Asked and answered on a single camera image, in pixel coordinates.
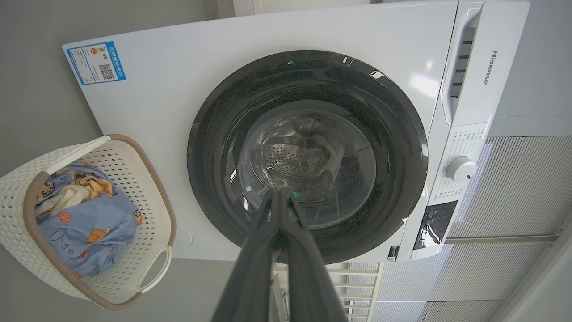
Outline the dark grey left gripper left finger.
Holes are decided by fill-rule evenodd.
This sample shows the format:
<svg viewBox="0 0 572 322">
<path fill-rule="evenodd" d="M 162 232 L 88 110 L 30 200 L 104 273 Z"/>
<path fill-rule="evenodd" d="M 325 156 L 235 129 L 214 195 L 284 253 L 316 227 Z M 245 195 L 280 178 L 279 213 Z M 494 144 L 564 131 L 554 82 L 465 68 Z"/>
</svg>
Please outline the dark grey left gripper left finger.
<svg viewBox="0 0 572 322">
<path fill-rule="evenodd" d="M 276 220 L 271 210 L 278 190 L 265 194 L 213 314 L 213 322 L 267 322 Z"/>
</svg>

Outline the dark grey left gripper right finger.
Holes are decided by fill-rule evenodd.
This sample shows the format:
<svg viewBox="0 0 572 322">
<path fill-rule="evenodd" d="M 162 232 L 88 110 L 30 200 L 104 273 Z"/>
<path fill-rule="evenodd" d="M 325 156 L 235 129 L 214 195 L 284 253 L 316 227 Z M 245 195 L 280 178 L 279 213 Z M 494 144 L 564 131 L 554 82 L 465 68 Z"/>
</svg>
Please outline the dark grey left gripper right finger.
<svg viewBox="0 0 572 322">
<path fill-rule="evenodd" d="M 280 190 L 280 232 L 288 257 L 290 320 L 345 322 L 346 315 L 302 208 L 288 189 Z"/>
</svg>

